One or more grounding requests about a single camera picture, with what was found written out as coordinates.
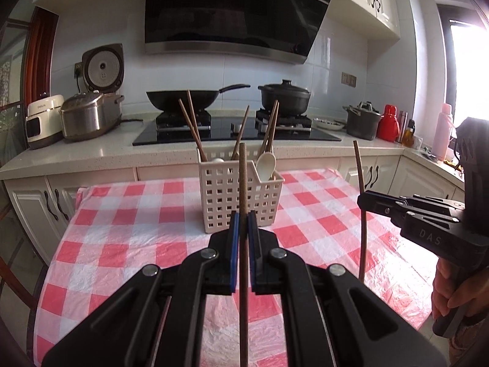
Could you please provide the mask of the right hand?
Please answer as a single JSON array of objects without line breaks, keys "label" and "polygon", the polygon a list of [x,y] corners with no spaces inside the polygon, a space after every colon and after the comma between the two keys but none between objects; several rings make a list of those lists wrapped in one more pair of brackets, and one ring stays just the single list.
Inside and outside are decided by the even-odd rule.
[{"label": "right hand", "polygon": [[452,309],[468,304],[466,317],[488,314],[488,269],[469,277],[462,284],[454,281],[454,269],[447,260],[437,262],[432,292],[433,319],[445,317]]}]

